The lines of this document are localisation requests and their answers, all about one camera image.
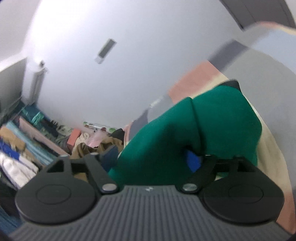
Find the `light blue cloth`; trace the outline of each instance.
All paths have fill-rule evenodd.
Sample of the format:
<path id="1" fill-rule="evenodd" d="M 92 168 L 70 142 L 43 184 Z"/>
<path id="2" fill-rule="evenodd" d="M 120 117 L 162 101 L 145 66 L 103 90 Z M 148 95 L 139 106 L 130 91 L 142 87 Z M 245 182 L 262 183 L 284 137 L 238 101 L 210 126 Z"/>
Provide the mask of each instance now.
<path id="1" fill-rule="evenodd" d="M 0 229 L 6 235 L 9 235 L 21 225 L 22 221 L 19 218 L 9 216 L 0 206 Z"/>
<path id="2" fill-rule="evenodd" d="M 26 143 L 26 148 L 32 153 L 32 155 L 39 160 L 44 165 L 49 165 L 56 159 L 53 154 L 50 154 L 48 151 L 44 150 L 42 147 L 36 146 L 34 142 L 22 133 L 17 126 L 9 121 L 6 124 L 6 127 L 11 130 L 19 139 Z"/>

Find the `striped bedding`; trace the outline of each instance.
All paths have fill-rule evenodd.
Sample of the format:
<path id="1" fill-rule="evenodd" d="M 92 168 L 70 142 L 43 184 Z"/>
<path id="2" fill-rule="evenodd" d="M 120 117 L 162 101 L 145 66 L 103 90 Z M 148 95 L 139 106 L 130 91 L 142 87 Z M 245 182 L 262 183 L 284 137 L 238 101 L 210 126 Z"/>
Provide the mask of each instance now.
<path id="1" fill-rule="evenodd" d="M 284 192 L 277 219 L 296 231 L 296 30 L 261 22 L 197 65 L 126 127 L 125 146 L 147 123 L 183 98 L 196 97 L 229 79 L 239 81 L 263 127 L 258 167 Z"/>

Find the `blue fabric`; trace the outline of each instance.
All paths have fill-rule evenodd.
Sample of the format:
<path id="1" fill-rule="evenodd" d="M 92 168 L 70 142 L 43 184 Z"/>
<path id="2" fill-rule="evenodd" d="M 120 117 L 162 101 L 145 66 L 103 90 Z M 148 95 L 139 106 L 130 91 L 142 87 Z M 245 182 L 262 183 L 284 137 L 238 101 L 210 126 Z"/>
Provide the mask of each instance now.
<path id="1" fill-rule="evenodd" d="M 22 225 L 19 218 L 9 216 L 4 209 L 0 206 L 0 229 L 5 234 L 10 234 Z"/>
<path id="2" fill-rule="evenodd" d="M 201 157 L 195 155 L 192 151 L 186 150 L 186 163 L 192 172 L 196 172 L 202 165 Z"/>
<path id="3" fill-rule="evenodd" d="M 44 165 L 49 165 L 56 159 L 53 154 L 50 154 L 48 151 L 43 148 L 36 146 L 34 142 L 28 138 L 24 133 L 22 133 L 16 125 L 9 121 L 6 124 L 6 127 L 11 130 L 19 139 L 26 143 L 26 148 L 33 154 L 33 156 L 39 160 Z"/>
<path id="4" fill-rule="evenodd" d="M 20 154 L 12 150 L 10 146 L 7 145 L 1 138 L 0 138 L 0 150 L 15 160 L 19 160 L 20 158 Z"/>

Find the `pile of clothes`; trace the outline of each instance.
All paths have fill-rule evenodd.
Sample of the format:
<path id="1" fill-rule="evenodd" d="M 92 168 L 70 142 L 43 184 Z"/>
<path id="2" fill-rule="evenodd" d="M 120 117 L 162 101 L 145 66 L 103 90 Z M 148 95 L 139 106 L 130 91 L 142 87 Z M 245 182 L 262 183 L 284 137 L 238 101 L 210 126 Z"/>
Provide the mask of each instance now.
<path id="1" fill-rule="evenodd" d="M 21 103 L 15 111 L 19 115 L 0 127 L 0 229 L 6 234 L 22 224 L 14 202 L 17 191 L 43 167 L 60 155 L 77 159 L 111 145 L 121 152 L 124 137 L 122 129 L 112 134 L 79 131 L 75 137 L 77 129 L 50 120 L 34 105 Z M 87 181 L 80 173 L 76 177 Z"/>

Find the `gray cabinet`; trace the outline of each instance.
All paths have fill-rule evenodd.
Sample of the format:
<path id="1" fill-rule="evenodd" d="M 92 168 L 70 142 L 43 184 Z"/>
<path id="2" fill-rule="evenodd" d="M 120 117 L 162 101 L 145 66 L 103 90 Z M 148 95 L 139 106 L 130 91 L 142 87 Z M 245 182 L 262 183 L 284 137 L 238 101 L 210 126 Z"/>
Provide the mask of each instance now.
<path id="1" fill-rule="evenodd" d="M 220 0 L 241 28 L 259 21 L 272 21 L 296 28 L 284 0 Z"/>

